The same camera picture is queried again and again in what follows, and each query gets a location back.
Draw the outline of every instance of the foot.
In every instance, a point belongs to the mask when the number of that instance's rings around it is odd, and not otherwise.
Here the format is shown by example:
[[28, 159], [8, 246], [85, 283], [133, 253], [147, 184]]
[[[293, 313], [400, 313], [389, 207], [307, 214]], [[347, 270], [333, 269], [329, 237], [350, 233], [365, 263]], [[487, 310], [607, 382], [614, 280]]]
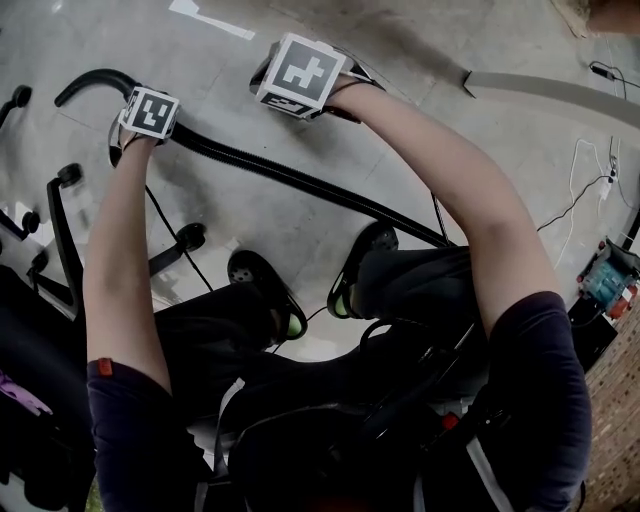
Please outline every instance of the foot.
[[307, 319], [275, 269], [253, 251], [234, 253], [227, 265], [230, 283], [253, 283], [277, 313], [280, 326], [276, 341], [297, 340], [307, 332]]
[[351, 296], [358, 280], [360, 264], [370, 251], [396, 251], [398, 236], [382, 222], [369, 224], [356, 238], [340, 274], [327, 297], [327, 309], [336, 318], [360, 318], [351, 307]]

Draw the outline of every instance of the chair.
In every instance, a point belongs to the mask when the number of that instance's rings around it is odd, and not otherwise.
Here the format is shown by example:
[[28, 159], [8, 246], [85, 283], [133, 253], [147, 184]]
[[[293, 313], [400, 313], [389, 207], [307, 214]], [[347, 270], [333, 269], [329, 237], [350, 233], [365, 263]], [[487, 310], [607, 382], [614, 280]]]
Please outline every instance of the chair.
[[[9, 112], [14, 108], [23, 108], [31, 99], [31, 88], [26, 85], [19, 86], [13, 96], [0, 108], [0, 128], [4, 124]], [[22, 217], [22, 227], [16, 225], [8, 215], [0, 211], [0, 225], [18, 240], [22, 241], [30, 234], [35, 233], [40, 225], [40, 216], [36, 212], [27, 212]]]
[[[49, 279], [41, 272], [46, 268], [48, 257], [41, 252], [31, 262], [28, 272], [33, 288], [43, 289], [53, 296], [65, 309], [73, 315], [84, 318], [84, 300], [82, 298], [82, 276], [84, 268], [69, 229], [64, 204], [60, 196], [60, 189], [71, 187], [82, 179], [82, 169], [79, 164], [70, 164], [58, 172], [58, 175], [47, 184], [49, 200], [49, 214], [53, 224], [56, 246], [62, 261], [67, 285], [62, 285]], [[187, 224], [176, 233], [177, 241], [169, 249], [149, 260], [151, 276], [162, 272], [175, 263], [186, 252], [199, 249], [205, 242], [205, 227], [202, 224]]]
[[[91, 482], [94, 446], [86, 388], [86, 334], [82, 299], [83, 267], [67, 222], [60, 189], [82, 178], [71, 164], [47, 185], [49, 211], [67, 285], [41, 272], [40, 253], [28, 272], [31, 287], [0, 265], [0, 370], [51, 409], [35, 416], [0, 393], [0, 482], [10, 473], [25, 481], [27, 500], [45, 510], [83, 512]], [[189, 224], [176, 244], [149, 262], [157, 274], [204, 242], [204, 226]], [[65, 316], [39, 296], [46, 290], [75, 317]]]

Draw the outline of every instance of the short sleeve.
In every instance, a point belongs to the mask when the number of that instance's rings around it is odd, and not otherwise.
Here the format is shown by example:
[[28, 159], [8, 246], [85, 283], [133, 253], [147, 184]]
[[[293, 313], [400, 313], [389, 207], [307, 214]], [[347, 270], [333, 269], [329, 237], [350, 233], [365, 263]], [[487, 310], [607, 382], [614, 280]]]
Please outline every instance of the short sleeve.
[[513, 305], [490, 338], [491, 395], [511, 419], [489, 460], [517, 510], [565, 510], [585, 477], [591, 407], [562, 298]]
[[202, 453], [181, 425], [172, 397], [118, 363], [88, 366], [96, 469], [106, 512], [193, 510]]

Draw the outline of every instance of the brick wall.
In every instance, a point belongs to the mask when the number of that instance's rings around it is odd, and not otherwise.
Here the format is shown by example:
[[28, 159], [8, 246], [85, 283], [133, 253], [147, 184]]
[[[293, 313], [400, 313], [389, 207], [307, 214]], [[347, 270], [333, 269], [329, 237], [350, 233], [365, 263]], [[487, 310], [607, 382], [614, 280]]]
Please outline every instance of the brick wall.
[[640, 304], [616, 329], [617, 338], [587, 374], [593, 446], [585, 512], [609, 512], [640, 498]]

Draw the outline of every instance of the gray floor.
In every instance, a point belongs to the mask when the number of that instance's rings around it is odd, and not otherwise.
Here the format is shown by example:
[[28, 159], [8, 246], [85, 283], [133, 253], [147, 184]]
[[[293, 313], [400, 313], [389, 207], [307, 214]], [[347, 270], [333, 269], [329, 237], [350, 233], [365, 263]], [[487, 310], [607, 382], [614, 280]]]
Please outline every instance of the gray floor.
[[[188, 6], [193, 2], [181, 2]], [[169, 10], [171, 0], [2, 0], [0, 94], [26, 83], [34, 97], [13, 112], [0, 137], [0, 199], [12, 213], [36, 207], [46, 220], [45, 184], [62, 166], [80, 163], [83, 186], [64, 199], [80, 251], [109, 176], [106, 134], [122, 98], [96, 89], [57, 110], [53, 98], [83, 71], [113, 67], [168, 91], [183, 104], [181, 120], [205, 135], [292, 165], [364, 194], [437, 229], [428, 190], [367, 128], [326, 117], [299, 123], [254, 103], [248, 80], [269, 45], [295, 32], [340, 45], [367, 64], [395, 95], [415, 103], [489, 153], [512, 179], [536, 223], [570, 204], [569, 173], [576, 140], [598, 148], [607, 164], [608, 134], [564, 119], [473, 100], [459, 87], [464, 69], [557, 78], [613, 92], [591, 74], [593, 59], [610, 63], [603, 38], [575, 39], [550, 2], [540, 0], [196, 0], [199, 15], [255, 33], [241, 37], [203, 19]], [[613, 60], [628, 80], [640, 80], [638, 44], [610, 37]], [[629, 97], [640, 100], [638, 90]], [[625, 196], [638, 199], [640, 153], [621, 146]], [[581, 145], [573, 179], [577, 194], [599, 173], [593, 149]], [[149, 186], [174, 226], [203, 222], [208, 241], [194, 256], [211, 283], [226, 282], [226, 262], [238, 246], [268, 258], [310, 314], [328, 288], [357, 232], [369, 219], [247, 172], [188, 153], [169, 143], [156, 153]], [[565, 299], [575, 298], [575, 276], [603, 235], [618, 240], [632, 212], [615, 188], [601, 206], [594, 187], [575, 211], [575, 227], [557, 272]], [[151, 206], [151, 254], [171, 244]], [[447, 219], [449, 233], [464, 242]], [[569, 216], [542, 232], [558, 259]], [[0, 234], [0, 261], [24, 273], [46, 227], [17, 244]], [[424, 244], [401, 237], [405, 248]], [[55, 250], [50, 251], [52, 259]], [[50, 275], [60, 276], [54, 261]], [[186, 262], [154, 279], [158, 306], [205, 291]], [[321, 313], [309, 335], [281, 351], [301, 360], [326, 359], [353, 346], [362, 322]]]

